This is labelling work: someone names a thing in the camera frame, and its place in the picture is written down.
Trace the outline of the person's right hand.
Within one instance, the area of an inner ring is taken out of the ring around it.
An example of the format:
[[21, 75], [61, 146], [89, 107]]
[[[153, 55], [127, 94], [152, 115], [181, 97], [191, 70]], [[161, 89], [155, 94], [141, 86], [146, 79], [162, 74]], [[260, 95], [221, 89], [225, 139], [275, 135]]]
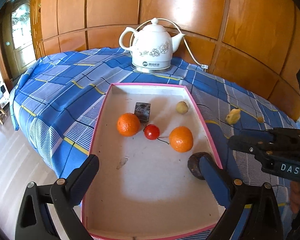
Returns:
[[297, 214], [300, 210], [300, 182], [290, 182], [289, 202], [292, 213]]

